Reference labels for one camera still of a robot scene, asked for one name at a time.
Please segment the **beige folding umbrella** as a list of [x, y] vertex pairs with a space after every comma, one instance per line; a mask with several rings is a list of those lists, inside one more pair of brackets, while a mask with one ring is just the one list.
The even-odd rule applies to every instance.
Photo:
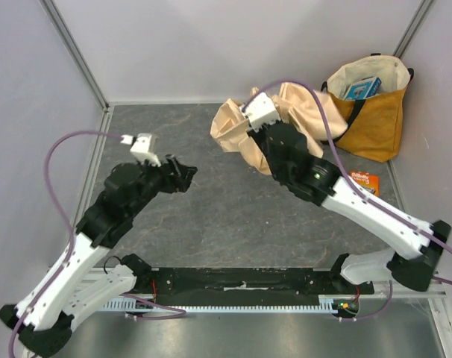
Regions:
[[[315, 157], [321, 158], [324, 153], [320, 141], [328, 141], [328, 135], [337, 139], [348, 129], [333, 99], [325, 92], [310, 92], [298, 84], [286, 82], [270, 99], [279, 115], [273, 126], [284, 123], [304, 135], [306, 149]], [[231, 98], [223, 103], [212, 120], [210, 135], [224, 152], [238, 152], [249, 166], [270, 175], [265, 155], [248, 135], [250, 123], [241, 109], [242, 105]]]

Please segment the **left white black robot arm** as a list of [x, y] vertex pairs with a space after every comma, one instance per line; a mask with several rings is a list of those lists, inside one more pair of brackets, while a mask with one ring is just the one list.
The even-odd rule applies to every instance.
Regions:
[[197, 171], [172, 155], [159, 166], [144, 162], [114, 167], [95, 203], [76, 225], [73, 241], [27, 297], [0, 309], [1, 321], [33, 354], [52, 357], [58, 353], [87, 318], [109, 300], [131, 291], [151, 267], [131, 254], [79, 290], [84, 276], [131, 230], [135, 217], [158, 193], [186, 192]]

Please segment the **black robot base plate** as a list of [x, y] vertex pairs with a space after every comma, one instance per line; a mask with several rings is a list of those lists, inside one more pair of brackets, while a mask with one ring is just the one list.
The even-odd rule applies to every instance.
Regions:
[[320, 295], [374, 294], [334, 284], [329, 271], [313, 268], [158, 268], [140, 278], [131, 294], [156, 294], [159, 304], [314, 304]]

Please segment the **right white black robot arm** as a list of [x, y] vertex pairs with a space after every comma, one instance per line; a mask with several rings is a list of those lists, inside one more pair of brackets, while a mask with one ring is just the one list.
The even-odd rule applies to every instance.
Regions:
[[407, 215], [358, 186], [330, 161], [309, 153], [307, 138], [291, 125], [276, 122], [247, 134], [253, 139], [271, 175], [303, 201], [338, 213], [388, 245], [369, 254], [341, 254], [329, 271], [339, 292], [372, 281], [394, 280], [417, 292], [428, 290], [451, 226]]

